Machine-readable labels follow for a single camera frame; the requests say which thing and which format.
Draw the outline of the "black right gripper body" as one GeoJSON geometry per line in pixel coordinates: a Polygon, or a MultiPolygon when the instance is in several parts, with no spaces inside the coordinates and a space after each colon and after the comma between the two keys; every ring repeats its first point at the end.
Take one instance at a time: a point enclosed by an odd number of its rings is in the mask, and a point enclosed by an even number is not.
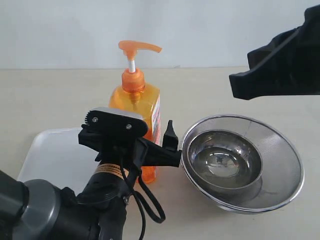
{"type": "Polygon", "coordinates": [[[295,37],[291,75],[320,74],[320,6],[304,11],[304,23],[295,37]]]}

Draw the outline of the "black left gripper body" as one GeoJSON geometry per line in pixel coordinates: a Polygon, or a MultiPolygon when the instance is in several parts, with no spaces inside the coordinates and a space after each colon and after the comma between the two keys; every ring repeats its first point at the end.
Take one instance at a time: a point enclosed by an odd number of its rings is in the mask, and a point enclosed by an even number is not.
{"type": "Polygon", "coordinates": [[[142,138],[116,139],[101,134],[94,136],[99,166],[115,164],[126,170],[140,170],[144,165],[149,147],[142,138]]]}

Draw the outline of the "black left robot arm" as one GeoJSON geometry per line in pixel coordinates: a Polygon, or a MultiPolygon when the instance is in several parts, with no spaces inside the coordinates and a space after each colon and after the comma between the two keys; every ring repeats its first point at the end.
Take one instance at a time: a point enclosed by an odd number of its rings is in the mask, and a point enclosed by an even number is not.
{"type": "Polygon", "coordinates": [[[78,142],[97,151],[98,166],[75,194],[43,179],[21,182],[0,174],[0,237],[3,240],[120,240],[126,207],[134,197],[141,217],[160,224],[165,212],[142,180],[143,167],[178,167],[182,152],[173,123],[163,144],[144,138],[143,120],[121,117],[85,123],[78,142]]]}

